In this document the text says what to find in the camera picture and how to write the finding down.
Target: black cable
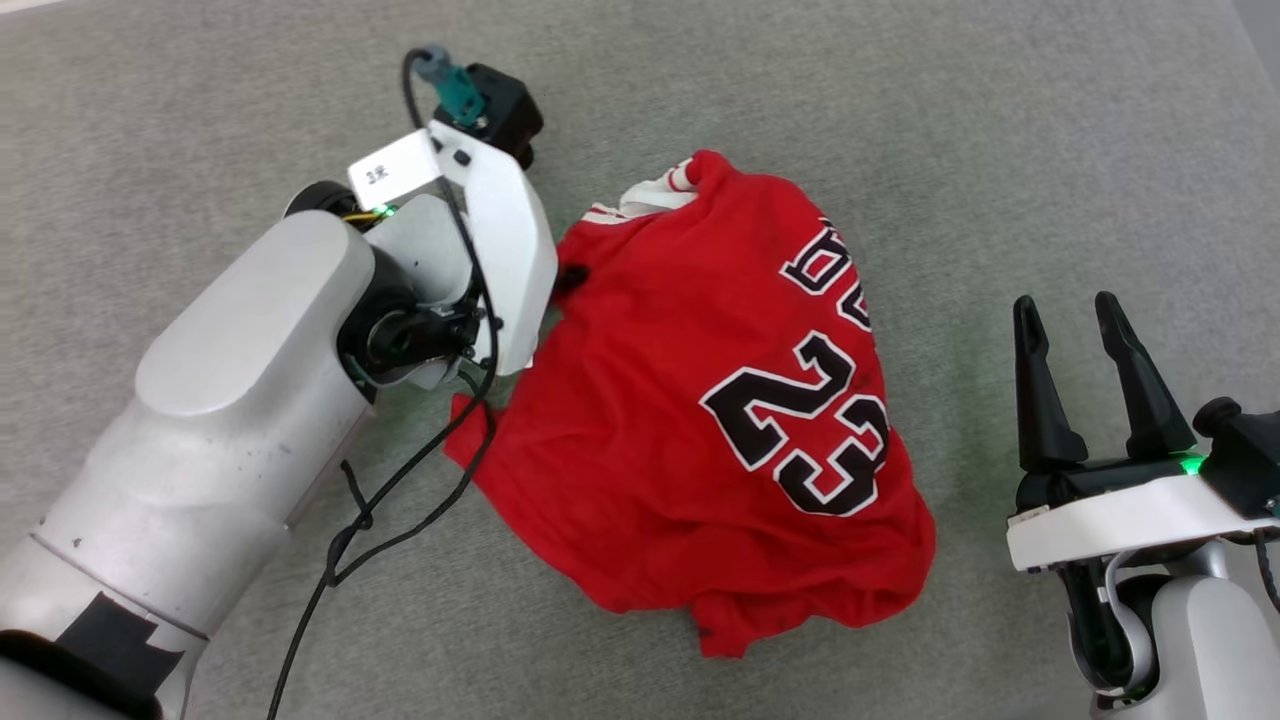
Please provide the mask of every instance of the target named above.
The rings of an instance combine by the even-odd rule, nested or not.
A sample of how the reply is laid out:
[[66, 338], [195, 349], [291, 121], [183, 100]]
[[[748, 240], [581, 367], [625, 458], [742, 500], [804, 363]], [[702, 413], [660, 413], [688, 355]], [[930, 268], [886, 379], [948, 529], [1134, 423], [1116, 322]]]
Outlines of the black cable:
[[[365, 493], [360, 492], [360, 483], [356, 482], [356, 471], [351, 469], [351, 462], [343, 460], [338, 468], [342, 469], [342, 474], [347, 475], [347, 489], [351, 491], [351, 498], [356, 501], [356, 507], [361, 511], [369, 509], [369, 503], [365, 502]], [[370, 516], [369, 521], [360, 527], [362, 530], [367, 530], [374, 527], [374, 519]]]
[[413, 124], [413, 129], [426, 127], [422, 123], [422, 113], [417, 109], [417, 99], [413, 97], [413, 60], [419, 58], [430, 60], [431, 55], [421, 47], [415, 47], [406, 53], [404, 60], [401, 61], [401, 92], [404, 95], [404, 109], [408, 110], [408, 122]]
[[[417, 109], [417, 101], [413, 97], [413, 60], [426, 54], [425, 50], [415, 49], [410, 50], [404, 55], [404, 61], [401, 63], [401, 87], [404, 92], [404, 106], [408, 110], [410, 122], [413, 124], [415, 129], [421, 129], [422, 114]], [[484, 268], [480, 265], [480, 256], [476, 252], [475, 242], [471, 240], [471, 233], [467, 229], [466, 222], [462, 219], [462, 210], [458, 208], [458, 200], [453, 193], [453, 186], [445, 178], [439, 178], [438, 181], [440, 195], [444, 197], [444, 202], [449, 206], [449, 214], [453, 218], [453, 224], [458, 229], [458, 234], [462, 238], [462, 245], [467, 251], [467, 259], [471, 260], [471, 266], [474, 268], [475, 281], [480, 286], [480, 297], [484, 300], [484, 306], [488, 311], [493, 311], [493, 299], [489, 295], [489, 283], [485, 282]], [[493, 437], [497, 432], [497, 425], [494, 423], [493, 410], [485, 402], [485, 397], [489, 395], [489, 389], [493, 387], [493, 380], [498, 370], [498, 324], [499, 319], [493, 316], [489, 325], [489, 357], [485, 361], [485, 374], [480, 380], [479, 386], [476, 382], [463, 372], [458, 372], [458, 377], [472, 391], [471, 401], [462, 409], [462, 411], [449, 421], [439, 433], [435, 434], [430, 441], [426, 442], [417, 452], [413, 454], [396, 473], [385, 482], [378, 492], [374, 493], [369, 501], [364, 501], [364, 495], [360, 492], [360, 486], [356, 483], [355, 473], [351, 470], [351, 465], [343, 461], [340, 465], [343, 473], [347, 475], [348, 488], [351, 489], [352, 497], [356, 505], [360, 507], [360, 514], [356, 519], [343, 528], [333, 541], [329, 543], [329, 557], [325, 562], [325, 571], [320, 577], [320, 582], [316, 584], [316, 589], [311, 593], [311, 598], [307, 601], [306, 610], [302, 611], [302, 618], [298, 619], [298, 625], [293, 630], [293, 639], [289, 642], [289, 650], [284, 655], [284, 662], [280, 666], [280, 675], [275, 680], [275, 692], [271, 694], [271, 707], [268, 710], [268, 720], [275, 720], [280, 710], [280, 701], [284, 698], [284, 687], [289, 679], [289, 671], [293, 669], [293, 660], [297, 656], [298, 647], [302, 644], [302, 635], [306, 633], [307, 625], [311, 623], [312, 615], [315, 615], [316, 607], [320, 605], [320, 597], [324, 594], [325, 588], [337, 587], [339, 583], [346, 580], [355, 573], [361, 565], [372, 560], [378, 553], [399, 544], [413, 536], [421, 533], [431, 523], [438, 520], [444, 512], [447, 512], [453, 505], [462, 497], [467, 486], [471, 483], [471, 477], [475, 474], [476, 469], [480, 466], [480, 461], [484, 459], [485, 452], [489, 450], [489, 445], [493, 442]], [[458, 484], [453, 488], [453, 492], [442, 501], [435, 510], [428, 514], [421, 523], [413, 528], [393, 537], [392, 539], [374, 547], [372, 550], [361, 553], [356, 560], [347, 565], [343, 570], [338, 570], [338, 561], [346, 552], [351, 541], [355, 538], [356, 533], [367, 529], [372, 525], [372, 512], [374, 509], [387, 497], [387, 495], [404, 479], [410, 471], [413, 470], [422, 461], [424, 457], [430, 455], [433, 450], [440, 446], [453, 433], [463, 421], [471, 415], [477, 406], [484, 405], [486, 429], [485, 437], [476, 450], [476, 454], [471, 457], [471, 462], [467, 464], [466, 470], [462, 473], [462, 478]]]
[[1280, 592], [1276, 592], [1276, 579], [1271, 575], [1271, 561], [1267, 559], [1267, 533], [1258, 528], [1253, 530], [1253, 548], [1258, 553], [1258, 573], [1262, 574], [1262, 587], [1267, 591], [1267, 598], [1280, 612]]
[[[476, 382], [471, 378], [471, 375], [468, 375], [468, 374], [458, 370], [458, 377], [462, 378], [462, 380], [466, 382], [467, 386], [471, 387], [471, 392], [476, 393], [474, 397], [479, 397], [480, 396], [479, 395], [480, 393], [480, 388], [476, 386]], [[453, 507], [453, 503], [456, 503], [458, 501], [458, 498], [462, 497], [462, 493], [467, 489], [467, 486], [471, 484], [471, 478], [475, 475], [476, 469], [480, 468], [480, 461], [484, 459], [485, 452], [488, 452], [489, 445], [493, 442], [493, 437], [494, 437], [494, 434], [497, 433], [497, 429], [498, 429], [497, 419], [493, 416], [493, 409], [489, 407], [488, 402], [485, 402], [483, 405], [483, 407], [484, 407], [484, 414], [485, 414], [485, 434], [484, 434], [484, 439], [480, 441], [480, 447], [476, 448], [476, 454], [471, 457], [471, 462], [468, 462], [466, 470], [462, 471], [462, 478], [458, 479], [458, 484], [453, 488], [453, 492], [451, 492], [448, 495], [448, 497], [445, 497], [440, 502], [440, 505], [438, 505], [435, 507], [435, 510], [431, 510], [431, 512], [428, 514], [428, 516], [424, 518], [421, 523], [419, 523], [417, 525], [413, 525], [408, 530], [404, 530], [403, 533], [393, 537], [392, 539], [389, 539], [389, 541], [387, 541], [387, 542], [384, 542], [381, 544], [378, 544], [372, 550], [369, 550], [369, 551], [361, 553], [360, 557], [356, 557], [349, 564], [347, 564], [347, 566], [343, 568], [343, 570], [340, 573], [338, 573], [333, 578], [333, 584], [334, 585], [337, 585], [337, 584], [342, 583], [343, 580], [346, 580], [347, 578], [349, 578], [352, 573], [355, 573], [365, 562], [369, 562], [370, 560], [372, 560], [375, 555], [378, 555], [378, 553], [380, 553], [380, 552], [383, 552], [385, 550], [389, 550], [389, 548], [392, 548], [392, 547], [394, 547], [394, 546], [397, 546], [397, 544], [399, 544], [399, 543], [402, 543], [402, 542], [412, 538], [413, 536], [421, 533], [422, 530], [425, 530], [431, 523], [439, 520], [442, 515], [444, 515], [445, 512], [448, 512], [448, 510], [451, 507]]]

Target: red shirt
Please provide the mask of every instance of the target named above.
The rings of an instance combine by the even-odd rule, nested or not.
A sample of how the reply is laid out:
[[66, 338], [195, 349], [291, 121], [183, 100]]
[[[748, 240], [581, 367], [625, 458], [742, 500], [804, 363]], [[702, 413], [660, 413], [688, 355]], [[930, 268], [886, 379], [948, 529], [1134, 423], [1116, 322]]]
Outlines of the red shirt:
[[[687, 205], [570, 229], [562, 268], [590, 274], [476, 483], [602, 607], [691, 606], [708, 656], [810, 615], [888, 618], [923, 588], [934, 527], [858, 270], [790, 182], [709, 151], [678, 170]], [[477, 413], [447, 452], [465, 464], [483, 434]]]

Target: gray carpet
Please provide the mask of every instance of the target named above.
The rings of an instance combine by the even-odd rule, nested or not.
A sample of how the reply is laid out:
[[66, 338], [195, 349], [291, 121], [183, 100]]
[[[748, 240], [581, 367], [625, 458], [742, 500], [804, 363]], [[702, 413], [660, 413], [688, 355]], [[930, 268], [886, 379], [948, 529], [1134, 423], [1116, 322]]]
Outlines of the gray carpet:
[[[1184, 410], [1280, 405], [1280, 101], [1229, 0], [72, 0], [0, 18], [0, 544], [292, 192], [406, 132], [397, 67], [428, 40], [532, 88], [530, 177], [557, 233], [698, 147], [826, 209], [865, 278], [937, 562], [891, 621], [814, 620], [708, 661], [685, 614], [595, 609], [470, 492], [324, 600], [289, 717], [1023, 716], [1083, 684], [1060, 588], [1005, 550], [1014, 299], [1036, 295], [1096, 455], [1126, 436], [1098, 290]], [[366, 483], [443, 424], [448, 393], [387, 395], [352, 456]], [[425, 462], [374, 534], [456, 474]], [[265, 712], [352, 512], [330, 486], [214, 639], [191, 717]]]

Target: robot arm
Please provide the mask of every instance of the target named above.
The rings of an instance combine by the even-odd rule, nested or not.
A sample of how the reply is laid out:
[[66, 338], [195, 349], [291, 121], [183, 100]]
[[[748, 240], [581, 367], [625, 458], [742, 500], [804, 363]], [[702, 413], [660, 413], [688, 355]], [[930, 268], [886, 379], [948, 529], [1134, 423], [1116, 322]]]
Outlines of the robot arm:
[[[352, 165], [355, 193], [310, 188], [152, 343], [136, 397], [0, 560], [6, 717], [182, 716], [209, 638], [380, 388], [530, 361], [556, 250], [516, 158], [541, 118], [518, 81], [467, 73], [483, 127], [438, 111]], [[470, 251], [439, 182], [463, 190]]]
[[1280, 706], [1280, 650], [1257, 603], [1228, 578], [1220, 538], [1280, 536], [1280, 413], [1210, 402], [1196, 428], [1213, 451], [1194, 455], [1196, 437], [1119, 301], [1103, 292], [1096, 306], [1132, 428], [1120, 460], [1088, 460], [1053, 387], [1036, 304], [1023, 297], [1014, 307], [1027, 471], [1009, 519], [1014, 566], [1062, 580], [1071, 650], [1094, 691], [1091, 716], [1270, 716]]

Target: green led light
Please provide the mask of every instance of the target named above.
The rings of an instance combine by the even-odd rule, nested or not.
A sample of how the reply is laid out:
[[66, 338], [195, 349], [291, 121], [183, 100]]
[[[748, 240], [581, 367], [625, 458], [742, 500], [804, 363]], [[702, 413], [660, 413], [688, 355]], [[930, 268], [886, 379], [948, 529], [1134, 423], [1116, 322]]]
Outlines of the green led light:
[[1201, 464], [1204, 462], [1204, 456], [1203, 455], [1188, 455], [1188, 456], [1183, 457], [1180, 460], [1180, 462], [1183, 464], [1183, 470], [1185, 470], [1188, 475], [1194, 475], [1194, 474], [1199, 473], [1199, 466], [1201, 466]]

